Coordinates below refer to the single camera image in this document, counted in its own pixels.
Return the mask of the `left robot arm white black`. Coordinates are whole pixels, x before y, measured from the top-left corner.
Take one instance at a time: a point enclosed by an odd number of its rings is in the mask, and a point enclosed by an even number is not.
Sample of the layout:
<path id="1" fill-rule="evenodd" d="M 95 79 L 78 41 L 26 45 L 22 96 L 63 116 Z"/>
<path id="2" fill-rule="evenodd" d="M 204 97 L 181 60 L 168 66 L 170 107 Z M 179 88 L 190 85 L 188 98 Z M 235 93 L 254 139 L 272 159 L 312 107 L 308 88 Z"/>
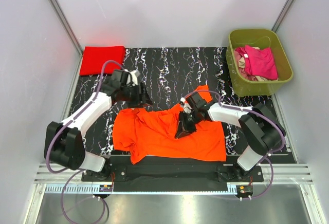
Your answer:
<path id="1" fill-rule="evenodd" d="M 56 172 L 51 163 L 64 170 L 105 171 L 106 159 L 87 152 L 83 138 L 97 119 L 117 102 L 123 101 L 130 108 L 153 104 L 139 76 L 137 70 L 114 70 L 109 79 L 99 82 L 95 92 L 75 113 L 47 126 L 44 158 L 50 172 Z"/>

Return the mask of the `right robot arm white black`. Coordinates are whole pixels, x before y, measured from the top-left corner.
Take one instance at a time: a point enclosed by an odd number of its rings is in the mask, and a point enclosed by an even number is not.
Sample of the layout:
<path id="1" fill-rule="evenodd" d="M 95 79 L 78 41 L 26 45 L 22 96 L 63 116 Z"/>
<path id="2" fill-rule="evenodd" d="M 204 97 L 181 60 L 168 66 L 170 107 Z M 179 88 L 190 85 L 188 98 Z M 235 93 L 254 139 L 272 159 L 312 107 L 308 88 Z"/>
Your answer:
<path id="1" fill-rule="evenodd" d="M 180 100 L 182 111 L 178 116 L 175 138 L 186 137 L 197 131 L 202 121 L 224 122 L 242 129 L 247 147 L 232 166 L 219 168 L 218 176 L 226 182 L 243 181 L 255 166 L 285 144 L 285 129 L 263 104 L 239 107 L 221 101 L 206 101 L 194 91 Z"/>

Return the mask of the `orange t shirt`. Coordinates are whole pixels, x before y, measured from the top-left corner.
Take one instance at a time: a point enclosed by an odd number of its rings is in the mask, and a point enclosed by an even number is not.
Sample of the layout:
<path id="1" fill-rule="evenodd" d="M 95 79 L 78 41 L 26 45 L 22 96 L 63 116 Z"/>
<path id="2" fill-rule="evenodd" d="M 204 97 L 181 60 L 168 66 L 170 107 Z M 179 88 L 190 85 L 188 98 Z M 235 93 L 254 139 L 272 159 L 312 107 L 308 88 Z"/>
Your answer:
<path id="1" fill-rule="evenodd" d="M 179 104 L 161 111 L 144 108 L 121 110 L 113 127 L 114 149 L 129 152 L 132 164 L 146 156 L 226 161 L 222 124 L 202 121 L 196 125 L 196 132 L 176 138 L 180 111 L 182 107 Z"/>

